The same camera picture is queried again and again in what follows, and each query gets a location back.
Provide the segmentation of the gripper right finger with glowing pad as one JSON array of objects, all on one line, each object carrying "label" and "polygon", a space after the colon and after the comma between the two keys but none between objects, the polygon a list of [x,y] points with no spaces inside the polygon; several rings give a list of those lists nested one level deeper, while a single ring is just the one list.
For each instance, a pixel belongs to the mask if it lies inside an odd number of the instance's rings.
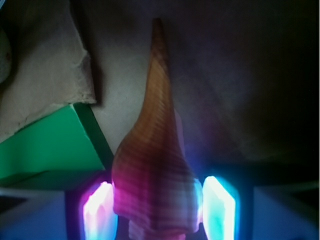
[{"label": "gripper right finger with glowing pad", "polygon": [[253,186],[245,173],[214,168],[202,185],[202,224],[208,240],[253,239]]}]

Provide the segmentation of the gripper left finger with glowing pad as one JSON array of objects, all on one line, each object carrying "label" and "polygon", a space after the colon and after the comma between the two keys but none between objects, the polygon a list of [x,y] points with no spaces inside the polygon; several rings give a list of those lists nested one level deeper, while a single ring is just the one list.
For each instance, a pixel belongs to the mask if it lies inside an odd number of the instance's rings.
[{"label": "gripper left finger with glowing pad", "polygon": [[65,192],[68,240],[114,240],[113,185],[107,172],[72,172]]}]

